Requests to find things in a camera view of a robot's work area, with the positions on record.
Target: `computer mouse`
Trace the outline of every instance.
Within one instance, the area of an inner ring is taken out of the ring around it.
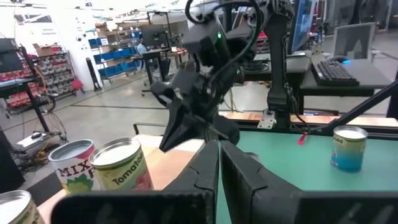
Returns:
[[[32,139],[37,139],[37,138],[39,138],[41,136],[42,136],[42,133],[33,133],[31,138]]]
[[[331,59],[329,59],[328,61],[343,63],[345,61],[349,61],[349,59],[345,56],[334,56]]]

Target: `blue can label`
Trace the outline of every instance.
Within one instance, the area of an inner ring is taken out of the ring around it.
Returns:
[[[331,164],[340,169],[359,170],[362,167],[365,143],[365,139],[352,141],[335,134]]]

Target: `metal bracket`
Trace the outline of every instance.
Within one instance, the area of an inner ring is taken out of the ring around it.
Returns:
[[[266,109],[262,112],[262,118],[257,128],[272,129],[274,127],[274,124],[276,124],[275,112]]]

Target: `tomato can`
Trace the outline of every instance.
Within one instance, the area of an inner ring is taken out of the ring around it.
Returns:
[[[97,148],[89,161],[101,190],[153,189],[141,144],[136,139],[111,141]]]
[[[100,184],[88,162],[94,149],[92,140],[83,139],[64,144],[49,154],[49,161],[67,194],[100,190]]]
[[[32,196],[25,190],[0,194],[0,223],[45,224]]]

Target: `metal can lid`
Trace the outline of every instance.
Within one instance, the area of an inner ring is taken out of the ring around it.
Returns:
[[[362,128],[354,127],[354,126],[338,126],[335,128],[335,134],[347,138],[347,139],[365,139],[368,136],[368,132],[363,130]]]
[[[74,158],[93,145],[93,141],[89,139],[83,139],[79,141],[70,142],[54,149],[49,154],[49,161],[58,162],[66,159]]]
[[[90,163],[94,166],[115,164],[134,155],[140,147],[140,142],[133,138],[111,141],[91,154]]]
[[[15,190],[0,194],[1,221],[10,223],[20,215],[30,202],[30,193],[25,190]]]

